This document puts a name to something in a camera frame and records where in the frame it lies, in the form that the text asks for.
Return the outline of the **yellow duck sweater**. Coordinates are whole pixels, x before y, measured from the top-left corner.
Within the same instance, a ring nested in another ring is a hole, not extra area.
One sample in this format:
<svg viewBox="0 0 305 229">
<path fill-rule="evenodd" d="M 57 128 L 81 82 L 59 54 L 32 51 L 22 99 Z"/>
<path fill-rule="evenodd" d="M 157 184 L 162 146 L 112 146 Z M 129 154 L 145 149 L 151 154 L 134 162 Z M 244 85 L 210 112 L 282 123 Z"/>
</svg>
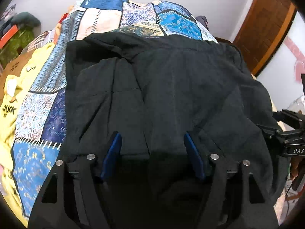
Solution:
<svg viewBox="0 0 305 229">
<path fill-rule="evenodd" d="M 6 192 L 4 199 L 24 226 L 28 225 L 28 219 L 22 215 L 21 200 L 13 179 L 14 163 L 11 150 L 14 143 L 18 110 L 54 47 L 55 44 L 49 42 L 36 49 L 19 75 L 10 74 L 7 76 L 4 87 L 1 105 L 1 166 L 4 168 L 2 185 Z"/>
</svg>

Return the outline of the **black jacket garment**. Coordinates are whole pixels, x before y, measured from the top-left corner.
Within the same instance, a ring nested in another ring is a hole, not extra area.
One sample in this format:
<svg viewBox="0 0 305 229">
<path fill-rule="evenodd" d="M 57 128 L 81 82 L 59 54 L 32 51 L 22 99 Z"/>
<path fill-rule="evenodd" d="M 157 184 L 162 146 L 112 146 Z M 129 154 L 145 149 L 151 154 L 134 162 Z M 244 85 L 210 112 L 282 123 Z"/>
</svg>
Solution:
<svg viewBox="0 0 305 229">
<path fill-rule="evenodd" d="M 267 90 L 235 47 L 177 35 L 92 34 L 67 44 L 66 80 L 60 155 L 103 152 L 114 132 L 123 139 L 100 187 L 115 228 L 197 228 L 208 182 L 196 177 L 187 132 L 200 150 L 248 159 L 274 207 L 287 160 L 257 125 L 279 125 Z"/>
</svg>

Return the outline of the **brown wooden door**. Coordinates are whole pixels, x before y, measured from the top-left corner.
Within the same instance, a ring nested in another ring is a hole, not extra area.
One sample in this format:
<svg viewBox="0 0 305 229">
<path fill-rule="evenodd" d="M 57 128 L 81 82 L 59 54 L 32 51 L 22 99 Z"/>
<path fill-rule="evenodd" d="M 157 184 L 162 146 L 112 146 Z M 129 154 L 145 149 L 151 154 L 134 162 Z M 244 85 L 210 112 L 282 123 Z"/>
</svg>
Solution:
<svg viewBox="0 0 305 229">
<path fill-rule="evenodd" d="M 233 44 L 256 76 L 283 42 L 296 14 L 291 0 L 253 0 Z"/>
</svg>

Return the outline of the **green patterned bag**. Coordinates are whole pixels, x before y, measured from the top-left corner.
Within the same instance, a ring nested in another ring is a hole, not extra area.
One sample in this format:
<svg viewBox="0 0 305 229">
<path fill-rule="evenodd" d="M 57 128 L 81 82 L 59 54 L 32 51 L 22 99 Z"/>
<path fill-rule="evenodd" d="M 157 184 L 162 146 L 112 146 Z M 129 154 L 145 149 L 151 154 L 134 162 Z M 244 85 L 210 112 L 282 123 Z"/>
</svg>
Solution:
<svg viewBox="0 0 305 229">
<path fill-rule="evenodd" d="M 1 20 L 1 38 L 14 25 L 18 27 L 18 32 L 1 49 L 1 67 L 3 69 L 41 33 L 41 22 L 29 12 L 21 12 L 9 19 Z"/>
</svg>

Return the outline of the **blue patchwork bed quilt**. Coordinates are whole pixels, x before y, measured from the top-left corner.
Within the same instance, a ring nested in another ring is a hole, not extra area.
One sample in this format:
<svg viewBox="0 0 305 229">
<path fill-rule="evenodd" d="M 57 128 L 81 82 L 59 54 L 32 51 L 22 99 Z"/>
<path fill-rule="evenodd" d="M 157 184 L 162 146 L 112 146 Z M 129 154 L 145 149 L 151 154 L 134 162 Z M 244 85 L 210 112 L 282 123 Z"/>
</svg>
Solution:
<svg viewBox="0 0 305 229">
<path fill-rule="evenodd" d="M 17 115 L 13 177 L 28 219 L 40 188 L 66 136 L 65 51 L 67 43 L 92 33 L 118 31 L 139 36 L 181 35 L 214 41 L 205 16 L 193 16 L 168 1 L 141 4 L 130 0 L 83 0 L 62 20 L 49 58 L 27 92 Z"/>
</svg>

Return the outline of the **orange red box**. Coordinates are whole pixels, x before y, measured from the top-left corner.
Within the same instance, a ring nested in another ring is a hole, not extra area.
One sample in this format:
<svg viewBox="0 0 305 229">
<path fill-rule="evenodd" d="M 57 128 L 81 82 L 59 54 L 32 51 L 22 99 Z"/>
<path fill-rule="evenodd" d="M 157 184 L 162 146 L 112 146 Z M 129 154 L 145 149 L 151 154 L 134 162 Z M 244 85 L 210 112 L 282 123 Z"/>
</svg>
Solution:
<svg viewBox="0 0 305 229">
<path fill-rule="evenodd" d="M 5 44 L 18 32 L 18 27 L 16 25 L 12 26 L 8 32 L 3 35 L 0 40 L 0 49 L 2 49 Z"/>
</svg>

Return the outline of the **striped folded clothes pile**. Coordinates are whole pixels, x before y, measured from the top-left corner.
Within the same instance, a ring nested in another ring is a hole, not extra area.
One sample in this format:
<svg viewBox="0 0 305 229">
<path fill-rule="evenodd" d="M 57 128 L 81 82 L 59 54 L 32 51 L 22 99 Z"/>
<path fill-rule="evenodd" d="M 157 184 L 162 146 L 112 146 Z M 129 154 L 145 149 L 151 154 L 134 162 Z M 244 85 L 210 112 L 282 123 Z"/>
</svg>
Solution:
<svg viewBox="0 0 305 229">
<path fill-rule="evenodd" d="M 55 37 L 55 30 L 45 31 L 37 36 L 31 43 L 29 43 L 27 51 L 32 51 L 43 47 L 44 45 L 53 42 Z"/>
</svg>

